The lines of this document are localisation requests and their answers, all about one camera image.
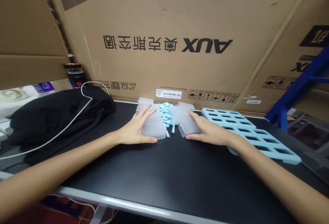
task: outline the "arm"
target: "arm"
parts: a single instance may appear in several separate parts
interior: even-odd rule
[[[201,134],[186,138],[230,146],[301,224],[329,223],[329,199],[265,156],[241,136],[189,112]]]
[[[38,203],[75,172],[118,144],[155,143],[156,138],[142,135],[148,107],[135,114],[120,130],[30,167],[0,182],[0,223],[31,204]]]

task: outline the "hand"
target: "hand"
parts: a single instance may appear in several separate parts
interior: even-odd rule
[[[142,135],[142,128],[145,121],[152,115],[156,109],[146,112],[151,105],[142,108],[139,113],[135,113],[133,118],[121,129],[114,133],[118,137],[118,142],[122,144],[137,144],[137,143],[156,143],[158,140],[154,137]]]
[[[187,135],[186,139],[226,146],[231,146],[234,141],[243,139],[241,136],[230,132],[227,129],[224,129],[217,124],[212,123],[208,119],[205,119],[196,113],[191,111],[188,111],[188,113],[195,120],[201,131],[201,134]]]

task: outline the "white cable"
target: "white cable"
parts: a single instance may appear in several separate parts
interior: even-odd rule
[[[99,224],[107,224],[107,223],[111,222],[114,219],[114,217],[117,215],[118,212],[119,212],[119,210],[116,211],[116,213],[114,214],[114,216],[111,219],[109,219],[107,221],[104,221],[104,222],[101,222]]]
[[[106,89],[106,91],[107,91],[107,93],[110,95],[110,93],[109,93],[109,91],[108,91],[108,89],[107,89],[107,87],[104,85],[104,84],[102,84],[102,83],[100,83],[100,82],[95,82],[95,81],[91,81],[91,82],[94,82],[94,83],[99,83],[99,84],[101,84],[101,85],[103,85],[104,87],[105,87],[105,89]],[[81,94],[84,96],[84,97],[87,97],[87,98],[89,98],[90,100],[87,102],[87,104],[80,110],[80,112],[72,119],[72,121],[60,132],[60,133],[58,133],[56,136],[54,136],[52,139],[50,139],[48,142],[46,142],[45,144],[43,144],[43,145],[41,145],[41,146],[39,146],[39,147],[37,147],[37,148],[35,148],[35,149],[32,149],[32,150],[29,150],[29,151],[26,151],[26,152],[23,152],[23,153],[20,153],[20,154],[16,154],[16,155],[10,155],[10,156],[6,156],[6,157],[1,157],[0,158],[0,160],[4,160],[4,159],[8,159],[8,158],[12,158],[12,157],[16,157],[16,156],[19,156],[19,155],[23,155],[23,154],[27,154],[27,153],[29,153],[29,152],[32,152],[32,151],[35,151],[35,150],[37,150],[37,149],[39,149],[39,148],[42,148],[43,146],[46,146],[48,143],[50,143],[52,140],[54,140],[56,137],[58,137],[60,134],[62,134],[73,122],[74,122],[74,120],[80,115],[80,113],[82,113],[82,111],[86,108],[86,106],[88,106],[88,104],[93,100],[91,97],[89,97],[89,96],[86,96],[86,95],[84,95],[83,94],[83,92],[82,92],[82,89],[83,89],[83,85],[81,86]]]
[[[59,195],[55,195],[55,194],[49,194],[49,196],[65,197],[65,196],[59,196]],[[94,206],[92,206],[91,204],[88,204],[88,203],[81,203],[81,202],[75,201],[75,200],[72,199],[72,198],[68,198],[68,199],[70,199],[72,202],[75,202],[75,203],[78,203],[78,204],[81,204],[81,205],[89,206],[89,207],[91,207],[91,208],[93,209],[94,214],[96,213],[96,210],[95,210]]]

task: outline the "light blue plastic tray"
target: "light blue plastic tray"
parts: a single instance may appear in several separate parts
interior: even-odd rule
[[[201,112],[206,119],[220,126],[229,124],[230,126],[256,128],[256,126],[252,124],[248,119],[235,111],[203,108]]]
[[[207,111],[206,113],[209,112],[208,110],[215,110],[215,109],[208,109],[208,108],[207,109],[203,108],[203,109],[205,109]],[[234,111],[224,111],[224,112],[239,114],[238,112],[234,112]],[[259,129],[256,129],[256,127],[255,128],[246,128],[245,126],[238,127],[238,126],[232,125],[229,122],[227,122],[227,123],[222,122],[221,124],[219,124],[218,122],[214,122],[214,123],[218,124],[219,126],[225,128],[233,133],[236,133],[236,134],[242,136],[243,138],[245,138],[248,142],[250,142],[253,146],[255,146],[255,148],[257,148],[259,151],[261,151],[267,157],[282,160],[285,163],[289,163],[289,164],[293,164],[293,165],[297,165],[298,163],[300,163],[302,161],[302,159],[298,155],[296,155],[294,152],[292,152],[289,148],[287,148],[279,140],[277,140],[275,137],[273,137],[270,133],[268,133],[265,130],[259,130]],[[230,147],[227,147],[227,148],[229,149],[229,151],[232,154],[238,155]]]

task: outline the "aux logo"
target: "aux logo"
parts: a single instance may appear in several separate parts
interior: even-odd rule
[[[203,38],[203,39],[193,39],[192,41],[190,41],[190,39],[184,38],[184,41],[186,43],[186,47],[183,49],[182,52],[186,52],[187,50],[189,50],[190,52],[200,52],[203,42],[207,42],[206,53],[211,52],[211,48],[213,44],[212,39]],[[227,42],[220,42],[218,39],[214,39],[215,52],[217,54],[223,53],[225,49],[231,44],[232,41],[233,40],[229,40]]]

